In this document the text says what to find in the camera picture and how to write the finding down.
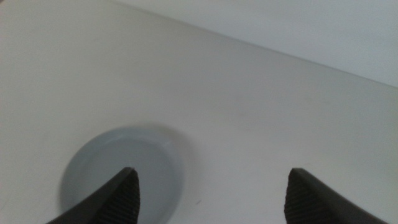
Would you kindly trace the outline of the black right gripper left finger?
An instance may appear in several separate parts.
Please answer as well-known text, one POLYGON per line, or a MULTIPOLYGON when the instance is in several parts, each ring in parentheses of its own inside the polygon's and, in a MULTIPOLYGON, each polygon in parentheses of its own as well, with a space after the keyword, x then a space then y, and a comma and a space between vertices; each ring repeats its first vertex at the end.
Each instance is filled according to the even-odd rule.
POLYGON ((140 187, 136 170, 125 167, 49 224, 137 224, 140 187))

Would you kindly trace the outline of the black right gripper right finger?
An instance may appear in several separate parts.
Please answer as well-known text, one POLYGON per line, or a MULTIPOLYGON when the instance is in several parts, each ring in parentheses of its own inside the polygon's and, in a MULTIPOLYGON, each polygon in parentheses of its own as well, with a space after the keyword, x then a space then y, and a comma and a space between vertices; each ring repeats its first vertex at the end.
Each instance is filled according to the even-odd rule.
POLYGON ((382 224, 385 221, 350 202, 303 168, 288 177, 284 215, 287 223, 382 224))

